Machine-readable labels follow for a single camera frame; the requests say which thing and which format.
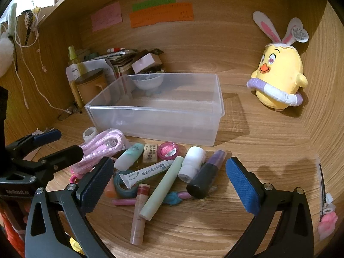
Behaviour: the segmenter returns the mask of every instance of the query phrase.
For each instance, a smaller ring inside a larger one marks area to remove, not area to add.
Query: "transparent storage bin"
[[[98,131],[213,146],[225,114],[217,75],[123,75],[85,106]]]

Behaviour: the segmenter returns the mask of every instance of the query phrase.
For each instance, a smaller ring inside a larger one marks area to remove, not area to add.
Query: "pink round container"
[[[158,147],[158,156],[162,160],[174,160],[179,154],[179,148],[174,142],[164,142]]]

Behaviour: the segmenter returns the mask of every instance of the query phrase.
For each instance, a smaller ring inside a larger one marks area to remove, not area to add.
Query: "light green cylinder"
[[[182,162],[184,158],[177,156],[162,178],[159,185],[154,190],[153,194],[149,197],[148,201],[143,206],[140,211],[140,216],[145,220],[151,220],[155,215],[159,207],[161,206],[163,200],[165,199],[167,193],[170,191],[173,182],[178,176],[178,173],[182,167]]]

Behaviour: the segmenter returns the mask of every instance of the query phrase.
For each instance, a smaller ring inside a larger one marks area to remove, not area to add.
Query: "pink cable in plastic bag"
[[[80,162],[71,166],[71,172],[80,179],[83,174],[91,171],[102,157],[111,157],[118,151],[128,149],[130,146],[131,144],[120,130],[108,129],[103,131],[89,142],[80,145],[84,151],[84,157]]]

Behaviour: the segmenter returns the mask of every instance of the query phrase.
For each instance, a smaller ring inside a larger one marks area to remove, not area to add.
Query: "orange beak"
[[[263,66],[259,68],[259,71],[261,74],[266,74],[270,71],[270,67],[268,67],[266,63],[264,63]]]

